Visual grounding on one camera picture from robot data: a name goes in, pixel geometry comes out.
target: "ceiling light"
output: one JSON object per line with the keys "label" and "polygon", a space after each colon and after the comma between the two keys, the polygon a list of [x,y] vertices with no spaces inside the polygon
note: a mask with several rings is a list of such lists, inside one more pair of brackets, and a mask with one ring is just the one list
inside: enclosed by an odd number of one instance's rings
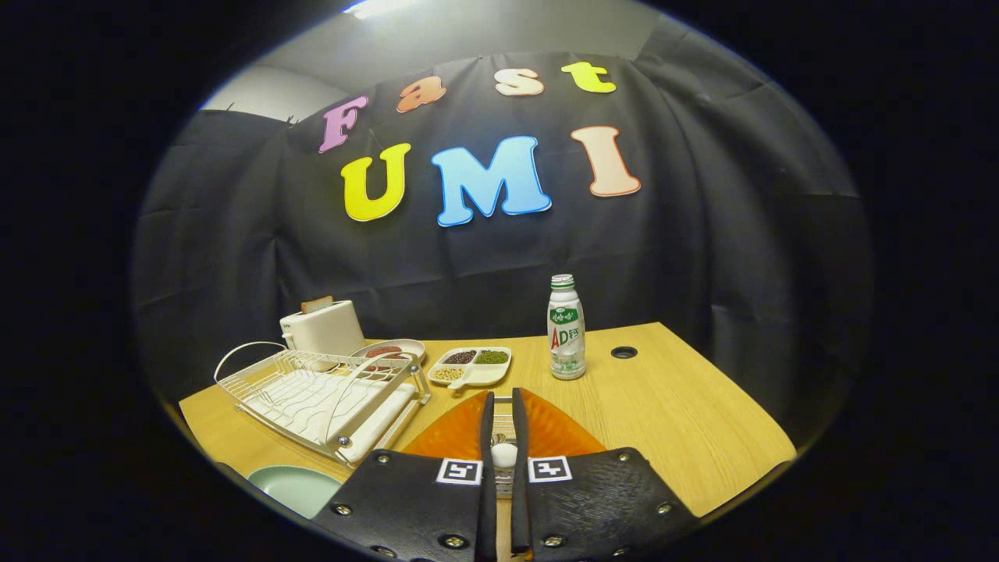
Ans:
{"label": "ceiling light", "polygon": [[413,4],[413,2],[414,0],[365,0],[344,10],[344,13],[351,14],[359,20],[363,20],[392,10],[405,8]]}

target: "plate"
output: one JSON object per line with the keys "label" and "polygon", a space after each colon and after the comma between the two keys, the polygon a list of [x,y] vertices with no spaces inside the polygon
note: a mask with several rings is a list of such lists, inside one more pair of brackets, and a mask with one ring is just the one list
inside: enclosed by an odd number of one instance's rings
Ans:
{"label": "plate", "polygon": [[[456,353],[462,353],[463,351],[475,352],[475,356],[472,361],[468,363],[445,363],[444,361]],[[505,363],[495,363],[495,364],[476,364],[479,359],[479,355],[483,351],[502,351],[506,354]],[[503,376],[506,374],[506,369],[509,368],[509,362],[513,359],[513,352],[509,350],[508,347],[500,347],[498,345],[488,345],[488,346],[478,346],[478,347],[456,347],[455,349],[448,350],[438,362],[434,364],[427,371],[427,378],[437,384],[446,384],[450,389],[459,389],[463,386],[489,386],[491,384],[496,384],[500,382]],[[444,380],[439,379],[435,376],[439,369],[452,368],[462,371],[462,378],[458,380]]]}
{"label": "plate", "polygon": [[424,342],[417,340],[385,340],[378,343],[373,343],[371,345],[366,345],[361,349],[355,351],[351,354],[352,357],[364,357],[369,351],[375,349],[376,347],[382,347],[384,345],[394,345],[407,353],[413,353],[420,358],[420,362],[424,361],[427,357],[427,347]]}
{"label": "plate", "polygon": [[268,466],[247,480],[306,519],[319,515],[341,486],[333,477],[301,466]]}

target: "foam letter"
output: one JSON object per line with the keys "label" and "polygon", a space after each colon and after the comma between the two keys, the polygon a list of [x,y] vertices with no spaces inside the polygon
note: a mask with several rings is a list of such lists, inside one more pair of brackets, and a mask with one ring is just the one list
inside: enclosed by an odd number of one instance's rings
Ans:
{"label": "foam letter", "polygon": [[472,220],[472,210],[465,206],[462,192],[484,216],[491,217],[500,200],[500,188],[506,184],[502,211],[507,215],[538,213],[551,207],[551,198],[541,192],[534,169],[534,137],[509,137],[499,142],[493,162],[487,170],[463,147],[438,152],[431,162],[441,168],[444,212],[438,215],[441,226],[455,226]]}
{"label": "foam letter", "polygon": [[583,127],[568,136],[582,143],[593,169],[593,183],[589,192],[597,197],[613,197],[634,193],[641,188],[638,178],[628,173],[624,160],[617,150],[614,137],[618,135],[613,127]]}
{"label": "foam letter", "polygon": [[358,122],[358,110],[366,105],[368,105],[368,98],[361,96],[356,100],[338,105],[323,115],[326,118],[326,135],[323,137],[322,146],[319,147],[320,154],[347,141],[344,129],[349,130]]}
{"label": "foam letter", "polygon": [[367,186],[368,166],[371,166],[372,159],[366,156],[344,166],[340,171],[340,175],[344,176],[344,206],[352,219],[360,222],[380,219],[399,206],[406,192],[403,156],[410,148],[410,144],[404,142],[390,146],[379,155],[385,160],[387,188],[385,195],[375,200],[368,198]]}
{"label": "foam letter", "polygon": [[607,94],[617,89],[617,86],[614,86],[613,82],[600,82],[600,79],[596,77],[597,74],[606,74],[607,69],[592,66],[586,61],[574,62],[563,66],[561,67],[561,71],[571,73],[572,80],[575,80],[575,85],[587,92]]}
{"label": "foam letter", "polygon": [[536,96],[544,91],[544,84],[534,80],[537,73],[529,68],[506,68],[494,76],[497,91],[504,96]]}
{"label": "foam letter", "polygon": [[400,113],[413,111],[425,103],[441,99],[447,91],[448,89],[441,85],[439,76],[428,76],[423,80],[417,80],[403,88],[402,93],[399,94],[399,97],[403,99],[396,106],[396,111]]}

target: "dish rack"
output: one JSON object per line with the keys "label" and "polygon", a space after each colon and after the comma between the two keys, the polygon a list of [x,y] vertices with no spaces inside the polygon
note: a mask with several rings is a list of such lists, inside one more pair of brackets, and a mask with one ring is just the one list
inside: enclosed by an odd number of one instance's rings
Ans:
{"label": "dish rack", "polygon": [[[282,350],[220,380],[226,360],[255,344]],[[353,469],[370,450],[390,446],[431,397],[419,357],[386,355],[391,353],[351,357],[251,342],[226,354],[213,378],[237,410]]]}

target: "bottle cap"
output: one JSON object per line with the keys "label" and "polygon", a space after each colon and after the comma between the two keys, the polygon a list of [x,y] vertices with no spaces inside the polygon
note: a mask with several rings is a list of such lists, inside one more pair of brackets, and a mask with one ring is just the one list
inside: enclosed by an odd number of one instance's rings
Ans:
{"label": "bottle cap", "polygon": [[575,281],[572,279],[572,275],[569,273],[559,273],[558,275],[551,276],[551,288],[552,289],[564,289],[565,287],[574,287]]}

